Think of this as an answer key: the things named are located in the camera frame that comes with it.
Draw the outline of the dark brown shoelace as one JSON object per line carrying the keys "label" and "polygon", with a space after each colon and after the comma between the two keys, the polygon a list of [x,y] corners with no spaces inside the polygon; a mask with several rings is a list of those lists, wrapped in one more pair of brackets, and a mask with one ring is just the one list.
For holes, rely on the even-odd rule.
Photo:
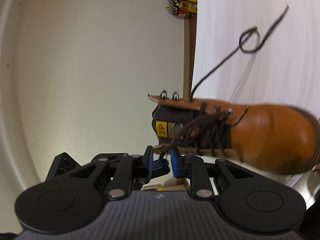
{"label": "dark brown shoelace", "polygon": [[198,4],[196,98],[281,103],[313,109],[299,86],[299,10],[264,2]]}

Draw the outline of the brown leather work boot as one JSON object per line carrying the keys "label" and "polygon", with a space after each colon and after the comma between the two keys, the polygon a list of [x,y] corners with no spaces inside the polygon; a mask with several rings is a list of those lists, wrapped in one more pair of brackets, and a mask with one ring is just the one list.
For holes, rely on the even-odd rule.
{"label": "brown leather work boot", "polygon": [[304,173],[319,164],[319,122],[302,108],[168,98],[166,92],[150,99],[157,105],[152,127],[160,157],[177,148],[277,174]]}

